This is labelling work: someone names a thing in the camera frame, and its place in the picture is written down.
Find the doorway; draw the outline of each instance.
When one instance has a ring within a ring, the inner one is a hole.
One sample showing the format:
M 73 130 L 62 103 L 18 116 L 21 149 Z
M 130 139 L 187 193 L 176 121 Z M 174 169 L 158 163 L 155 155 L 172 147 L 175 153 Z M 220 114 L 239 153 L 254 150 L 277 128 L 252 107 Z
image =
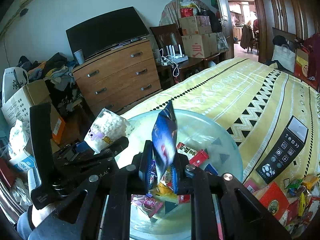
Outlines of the doorway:
M 259 59 L 259 23 L 254 0 L 228 0 L 235 57 Z

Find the drawer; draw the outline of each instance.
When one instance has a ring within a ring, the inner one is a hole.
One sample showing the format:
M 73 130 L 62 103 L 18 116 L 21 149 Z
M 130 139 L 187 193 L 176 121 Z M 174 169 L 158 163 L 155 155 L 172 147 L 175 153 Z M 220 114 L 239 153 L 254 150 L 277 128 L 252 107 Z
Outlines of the drawer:
M 133 103 L 134 101 L 143 98 L 154 91 L 159 90 L 160 88 L 161 86 L 158 78 L 145 81 L 143 82 L 143 84 L 135 82 L 130 87 L 126 87 L 118 93 L 105 98 L 104 100 L 98 102 L 93 106 L 90 106 L 90 109 L 95 116 L 97 116 L 100 113 L 101 109 L 104 107 L 109 109 L 110 111 L 115 112 L 122 107 L 125 107 Z
M 146 41 L 100 58 L 75 71 L 73 75 L 81 90 L 84 86 L 96 83 L 107 76 L 150 58 L 153 58 L 153 53 L 150 42 Z
M 134 83 L 144 84 L 148 80 L 156 79 L 158 73 L 152 58 L 114 73 L 95 84 L 80 87 L 80 90 L 87 104 L 92 106 Z

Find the metal screw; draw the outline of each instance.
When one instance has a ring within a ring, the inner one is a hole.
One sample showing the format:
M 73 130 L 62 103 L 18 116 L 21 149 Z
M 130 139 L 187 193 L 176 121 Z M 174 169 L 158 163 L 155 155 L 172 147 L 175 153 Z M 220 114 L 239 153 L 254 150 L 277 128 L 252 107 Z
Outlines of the metal screw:
M 225 173 L 223 174 L 223 178 L 229 181 L 233 179 L 233 176 L 230 173 Z
M 136 165 L 130 164 L 126 167 L 127 171 L 134 171 L 136 169 Z
M 192 164 L 188 164 L 186 165 L 186 170 L 187 171 L 194 171 L 196 168 L 196 166 L 192 165 Z
M 89 181 L 90 181 L 90 182 L 95 182 L 95 181 L 97 181 L 98 179 L 99 179 L 98 175 L 91 175 L 91 176 L 89 177 Z

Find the zigzag pattern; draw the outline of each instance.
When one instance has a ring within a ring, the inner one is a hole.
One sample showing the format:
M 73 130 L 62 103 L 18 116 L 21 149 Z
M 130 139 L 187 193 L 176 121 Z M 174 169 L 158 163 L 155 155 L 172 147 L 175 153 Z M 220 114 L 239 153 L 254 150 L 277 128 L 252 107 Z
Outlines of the zigzag pattern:
M 245 138 L 249 135 L 260 118 L 271 96 L 276 78 L 280 73 L 280 71 L 275 69 L 266 76 L 261 89 L 253 97 L 251 103 L 243 111 L 240 117 L 227 129 L 227 132 L 235 140 L 238 147 L 244 142 Z

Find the brown coat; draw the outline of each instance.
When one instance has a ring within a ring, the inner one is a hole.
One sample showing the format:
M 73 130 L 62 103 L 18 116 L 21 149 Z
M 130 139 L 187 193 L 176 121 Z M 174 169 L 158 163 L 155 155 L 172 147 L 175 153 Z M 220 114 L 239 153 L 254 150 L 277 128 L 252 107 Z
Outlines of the brown coat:
M 250 46 L 250 41 L 253 39 L 252 29 L 250 25 L 244 25 L 242 29 L 242 38 L 240 46 L 247 49 Z

